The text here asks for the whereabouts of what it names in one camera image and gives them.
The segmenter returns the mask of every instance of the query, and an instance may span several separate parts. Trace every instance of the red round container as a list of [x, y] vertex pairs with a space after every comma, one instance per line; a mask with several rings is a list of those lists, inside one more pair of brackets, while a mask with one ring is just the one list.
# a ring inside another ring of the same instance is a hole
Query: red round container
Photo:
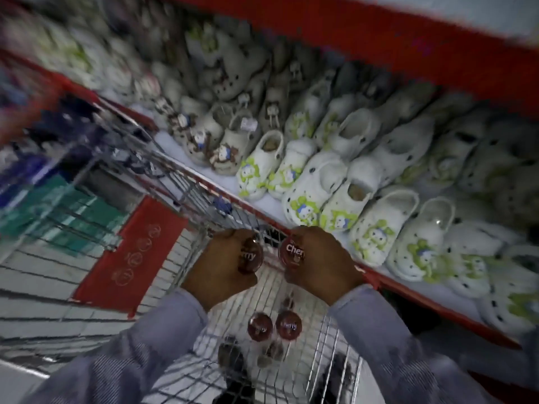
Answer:
[[254, 341], [264, 341], [270, 338], [273, 332], [273, 322], [266, 313], [257, 312], [249, 319], [247, 333]]
[[296, 340], [303, 330], [300, 317], [291, 310], [284, 310], [279, 313], [275, 321], [275, 327], [279, 336], [284, 340]]
[[241, 249], [238, 270], [243, 274], [252, 274], [260, 268], [264, 260], [262, 246], [254, 239], [248, 239]]
[[286, 237], [279, 247], [279, 261], [285, 268], [294, 269], [303, 263], [305, 253], [293, 237]]

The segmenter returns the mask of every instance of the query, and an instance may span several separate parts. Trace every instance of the white sticker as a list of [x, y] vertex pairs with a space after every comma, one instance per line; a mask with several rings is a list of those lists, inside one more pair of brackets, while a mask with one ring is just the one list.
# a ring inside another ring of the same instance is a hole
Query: white sticker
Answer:
[[248, 132], [254, 132], [257, 129], [258, 121], [253, 117], [244, 117], [241, 119], [240, 129]]

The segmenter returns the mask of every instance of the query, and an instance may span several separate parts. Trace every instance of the sleeve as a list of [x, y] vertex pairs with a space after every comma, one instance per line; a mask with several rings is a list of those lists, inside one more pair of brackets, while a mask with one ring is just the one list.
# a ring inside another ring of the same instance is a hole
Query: sleeve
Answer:
[[424, 351], [391, 305], [370, 285], [339, 299], [330, 315], [363, 357], [387, 404], [498, 403], [448, 357]]
[[178, 289], [130, 329], [58, 370], [23, 404], [141, 402], [165, 369], [192, 348], [206, 323], [199, 302]]

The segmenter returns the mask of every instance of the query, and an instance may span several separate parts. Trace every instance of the person's right hand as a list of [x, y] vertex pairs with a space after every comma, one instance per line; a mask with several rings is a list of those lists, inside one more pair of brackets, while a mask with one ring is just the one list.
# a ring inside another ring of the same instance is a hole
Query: person's right hand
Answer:
[[320, 227], [297, 227], [294, 242], [304, 251], [303, 263], [287, 269], [288, 282], [333, 305], [365, 281], [354, 261], [334, 236]]

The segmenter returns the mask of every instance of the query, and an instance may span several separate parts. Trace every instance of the person's left hand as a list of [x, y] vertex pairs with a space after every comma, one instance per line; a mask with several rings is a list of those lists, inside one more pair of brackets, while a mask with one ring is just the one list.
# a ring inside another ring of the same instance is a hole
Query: person's left hand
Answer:
[[227, 229], [215, 233], [202, 255], [187, 274], [181, 288], [192, 294], [206, 312], [231, 296], [257, 284], [255, 274], [238, 271], [241, 248], [255, 233]]

